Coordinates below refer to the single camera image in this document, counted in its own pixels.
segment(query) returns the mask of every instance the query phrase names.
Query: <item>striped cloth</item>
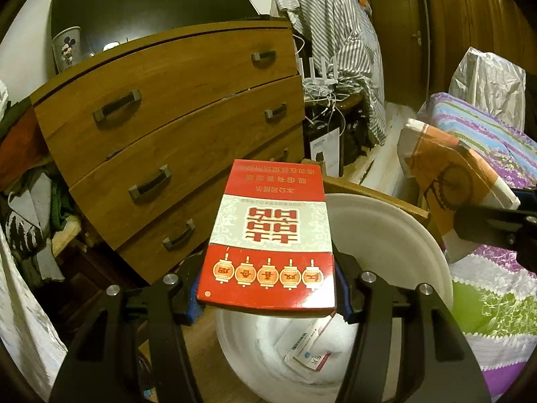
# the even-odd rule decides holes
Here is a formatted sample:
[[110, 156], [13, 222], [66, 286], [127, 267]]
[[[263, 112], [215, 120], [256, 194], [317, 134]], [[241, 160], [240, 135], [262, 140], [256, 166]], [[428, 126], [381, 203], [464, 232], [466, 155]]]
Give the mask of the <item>striped cloth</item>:
[[[431, 96], [418, 119], [465, 141], [510, 187], [537, 184], [537, 143], [499, 118], [440, 93]], [[453, 316], [493, 398], [511, 386], [537, 344], [537, 276], [516, 256], [482, 245], [449, 266]]]
[[[275, 0], [293, 27], [311, 41], [316, 68], [321, 58], [338, 62], [337, 92], [360, 93], [369, 116], [370, 138], [386, 139], [382, 56], [375, 30], [357, 0]], [[332, 64], [328, 67], [333, 74]]]

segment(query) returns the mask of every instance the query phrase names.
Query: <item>white bowl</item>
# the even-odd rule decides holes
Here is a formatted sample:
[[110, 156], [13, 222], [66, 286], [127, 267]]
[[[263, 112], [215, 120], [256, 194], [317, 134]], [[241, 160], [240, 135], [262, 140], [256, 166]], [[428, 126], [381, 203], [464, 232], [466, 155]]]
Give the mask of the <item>white bowl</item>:
[[[453, 288], [444, 255], [412, 216], [365, 196], [327, 194], [326, 201], [330, 232], [340, 252], [355, 256], [364, 271], [374, 271], [392, 285], [414, 289], [427, 282], [448, 308], [452, 307]], [[311, 320], [302, 321], [306, 328]], [[222, 351], [238, 377], [256, 394], [272, 403], [333, 403], [345, 374], [356, 325], [335, 320], [327, 327], [331, 345], [341, 350], [328, 358], [319, 379], [310, 384], [286, 366], [275, 349], [290, 322], [289, 318], [223, 309], [216, 312]], [[400, 320], [394, 320], [391, 347], [383, 400], [395, 395], [401, 353]]]

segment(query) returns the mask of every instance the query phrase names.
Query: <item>wooden chest of drawers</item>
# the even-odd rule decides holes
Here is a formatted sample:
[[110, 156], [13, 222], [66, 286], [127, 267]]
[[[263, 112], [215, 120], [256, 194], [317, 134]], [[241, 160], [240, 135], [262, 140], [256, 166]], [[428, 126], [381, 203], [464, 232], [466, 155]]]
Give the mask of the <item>wooden chest of drawers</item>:
[[302, 83], [281, 21], [128, 42], [31, 98], [77, 205], [148, 282], [209, 236], [234, 159], [303, 158]]

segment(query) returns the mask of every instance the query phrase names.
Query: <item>wooden door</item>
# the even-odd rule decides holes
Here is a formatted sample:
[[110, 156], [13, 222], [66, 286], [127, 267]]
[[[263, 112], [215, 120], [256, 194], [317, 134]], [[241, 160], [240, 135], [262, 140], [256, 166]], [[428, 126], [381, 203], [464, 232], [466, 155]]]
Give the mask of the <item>wooden door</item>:
[[449, 89], [468, 47], [493, 52], [537, 74], [537, 31], [514, 0], [427, 0], [430, 16], [430, 93]]
[[368, 0], [384, 66], [386, 101], [418, 110], [427, 96], [429, 29], [425, 0]]

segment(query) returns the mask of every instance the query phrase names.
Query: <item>lantern illustration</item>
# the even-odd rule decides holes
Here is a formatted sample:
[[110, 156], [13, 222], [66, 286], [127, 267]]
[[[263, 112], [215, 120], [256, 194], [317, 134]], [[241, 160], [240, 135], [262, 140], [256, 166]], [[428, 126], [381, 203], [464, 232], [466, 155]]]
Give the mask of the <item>lantern illustration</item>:
[[281, 284], [289, 290], [296, 288], [300, 284], [300, 271], [293, 266], [293, 260], [289, 259], [289, 266], [284, 266], [280, 273]]
[[273, 287], [278, 283], [278, 270], [274, 265], [270, 265], [270, 258], [268, 258], [267, 265], [263, 265], [257, 272], [257, 281], [265, 289]]
[[324, 276], [323, 272], [318, 266], [313, 266], [313, 259], [311, 260], [311, 266], [307, 266], [302, 273], [302, 281], [306, 288], [315, 290], [323, 284]]
[[235, 271], [235, 278], [239, 285], [245, 287], [250, 285], [256, 279], [256, 269], [249, 263], [250, 256], [246, 256], [246, 262], [243, 262]]
[[213, 266], [214, 277], [220, 282], [224, 283], [229, 281], [235, 272], [235, 267], [233, 264], [228, 261], [228, 253], [226, 253], [226, 258], [219, 260]]

